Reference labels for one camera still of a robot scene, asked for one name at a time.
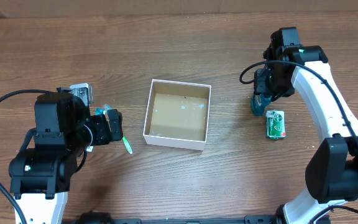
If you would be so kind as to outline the blue mouthwash bottle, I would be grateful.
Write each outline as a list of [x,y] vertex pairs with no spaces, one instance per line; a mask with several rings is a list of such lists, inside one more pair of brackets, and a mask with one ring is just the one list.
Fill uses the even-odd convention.
[[262,116],[265,108],[271,103],[271,96],[253,95],[251,100],[252,112],[255,116]]

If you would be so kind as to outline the green floss pack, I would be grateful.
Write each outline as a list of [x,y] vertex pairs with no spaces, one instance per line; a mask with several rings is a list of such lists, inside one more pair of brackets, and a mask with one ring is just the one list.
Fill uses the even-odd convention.
[[268,110],[266,117],[266,136],[273,140],[286,137],[285,112],[279,110]]

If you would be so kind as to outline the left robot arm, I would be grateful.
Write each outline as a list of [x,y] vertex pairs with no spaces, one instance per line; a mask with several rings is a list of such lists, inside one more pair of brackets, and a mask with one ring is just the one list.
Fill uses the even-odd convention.
[[34,106],[31,129],[9,164],[10,191],[18,204],[17,223],[61,223],[70,179],[83,164],[87,148],[123,138],[122,114],[92,115],[89,106],[69,92],[45,93]]

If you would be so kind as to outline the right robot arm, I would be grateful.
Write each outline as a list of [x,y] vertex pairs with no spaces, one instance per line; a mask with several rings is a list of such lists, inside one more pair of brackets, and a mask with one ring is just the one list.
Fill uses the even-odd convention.
[[328,212],[358,199],[358,120],[337,88],[320,46],[304,46],[294,27],[270,37],[254,73],[256,115],[281,97],[299,93],[320,145],[305,170],[305,189],[278,207],[272,223],[328,223]]

